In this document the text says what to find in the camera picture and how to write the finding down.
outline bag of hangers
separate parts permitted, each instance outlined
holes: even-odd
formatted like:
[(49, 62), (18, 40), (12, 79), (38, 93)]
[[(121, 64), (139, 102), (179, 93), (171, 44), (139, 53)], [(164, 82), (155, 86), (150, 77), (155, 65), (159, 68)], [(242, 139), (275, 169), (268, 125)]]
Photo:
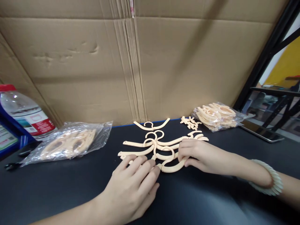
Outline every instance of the bag of hangers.
[(112, 121), (97, 124), (65, 122), (50, 134), (22, 163), (22, 167), (42, 161), (72, 159), (103, 147), (109, 137)]
[(203, 105), (194, 109), (192, 114), (212, 132), (241, 126), (245, 114), (220, 102)]

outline yellow wall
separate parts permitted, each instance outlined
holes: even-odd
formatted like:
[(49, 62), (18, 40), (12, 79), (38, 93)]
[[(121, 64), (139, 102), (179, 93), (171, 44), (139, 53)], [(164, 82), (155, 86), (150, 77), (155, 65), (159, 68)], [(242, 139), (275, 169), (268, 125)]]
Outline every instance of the yellow wall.
[(284, 79), (296, 75), (300, 75), (300, 37), (288, 45), (264, 84), (290, 88), (295, 81)]

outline water bottle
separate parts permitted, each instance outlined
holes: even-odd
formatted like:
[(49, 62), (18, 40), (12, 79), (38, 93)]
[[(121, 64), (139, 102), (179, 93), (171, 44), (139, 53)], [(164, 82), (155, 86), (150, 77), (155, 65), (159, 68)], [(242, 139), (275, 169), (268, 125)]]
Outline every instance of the water bottle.
[(42, 141), (57, 130), (39, 105), (12, 84), (0, 85), (0, 95), (3, 109), (36, 140)]

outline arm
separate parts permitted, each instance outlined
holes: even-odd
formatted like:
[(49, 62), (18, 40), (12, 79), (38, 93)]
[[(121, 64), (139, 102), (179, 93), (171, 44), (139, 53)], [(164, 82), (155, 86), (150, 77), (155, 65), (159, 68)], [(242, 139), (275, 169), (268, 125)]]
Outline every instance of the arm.
[(146, 156), (127, 156), (91, 201), (32, 225), (121, 225), (140, 218), (155, 199), (160, 169)]
[[(184, 164), (186, 167), (191, 165), (207, 173), (237, 176), (265, 188), (273, 185), (272, 176), (261, 165), (207, 142), (184, 139), (179, 144), (178, 152), (179, 161), (184, 156), (196, 158), (188, 159)], [(300, 180), (277, 173), (283, 182), (279, 199), (300, 210)]]

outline hand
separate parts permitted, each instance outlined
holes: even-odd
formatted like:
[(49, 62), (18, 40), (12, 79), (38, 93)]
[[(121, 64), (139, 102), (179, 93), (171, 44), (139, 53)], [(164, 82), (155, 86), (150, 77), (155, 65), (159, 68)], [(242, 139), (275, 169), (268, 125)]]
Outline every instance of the hand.
[(105, 190), (92, 200), (95, 207), (104, 211), (100, 213), (101, 223), (126, 224), (140, 218), (155, 199), (159, 173), (154, 160), (147, 160), (146, 156), (127, 156)]
[(220, 175), (234, 175), (236, 173), (236, 162), (239, 155), (224, 151), (205, 141), (195, 139), (183, 139), (179, 144), (178, 160), (190, 156), (196, 159), (188, 159), (184, 166), (194, 166), (206, 173)]

